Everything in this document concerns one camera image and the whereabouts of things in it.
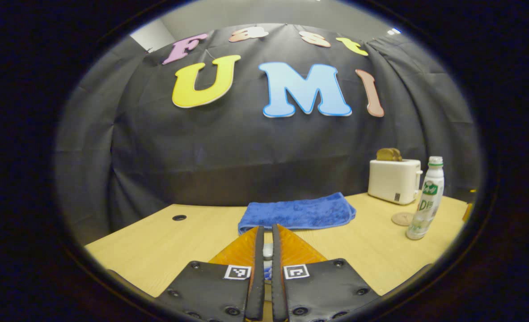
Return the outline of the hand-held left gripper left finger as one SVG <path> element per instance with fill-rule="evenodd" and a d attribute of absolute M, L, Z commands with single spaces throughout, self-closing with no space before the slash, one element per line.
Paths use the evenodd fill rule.
<path fill-rule="evenodd" d="M 191 261 L 157 297 L 204 322 L 261 321 L 265 296 L 264 228 L 245 232 L 207 262 Z"/>

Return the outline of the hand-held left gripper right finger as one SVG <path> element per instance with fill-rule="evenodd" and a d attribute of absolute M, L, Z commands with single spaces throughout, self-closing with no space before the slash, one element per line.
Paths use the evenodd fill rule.
<path fill-rule="evenodd" d="M 381 299 L 346 259 L 325 258 L 279 224 L 272 226 L 272 234 L 275 322 L 329 322 Z"/>

